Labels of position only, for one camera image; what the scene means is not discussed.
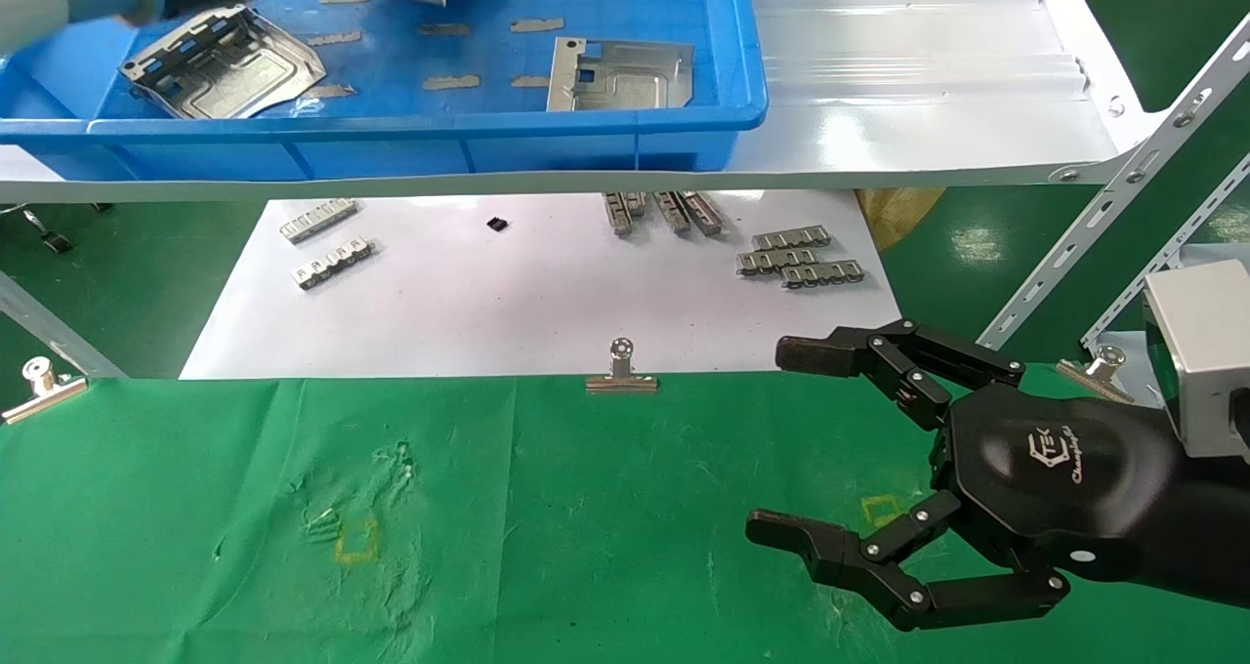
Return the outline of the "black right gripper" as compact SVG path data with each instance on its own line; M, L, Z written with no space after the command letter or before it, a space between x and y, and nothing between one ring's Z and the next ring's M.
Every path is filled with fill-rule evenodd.
M911 631L1041 618L1070 593L1054 569L1092 581L1156 574L1150 538L1182 464L1162 411L1028 395L1012 388L1022 361L911 318L784 336L775 361L784 371L866 378L919 428L940 429L930 455L940 491L868 538L829 521L750 514L748 540L795 554L814 584L858 594ZM954 401L942 380L978 391ZM950 529L1009 570L932 583L902 570Z

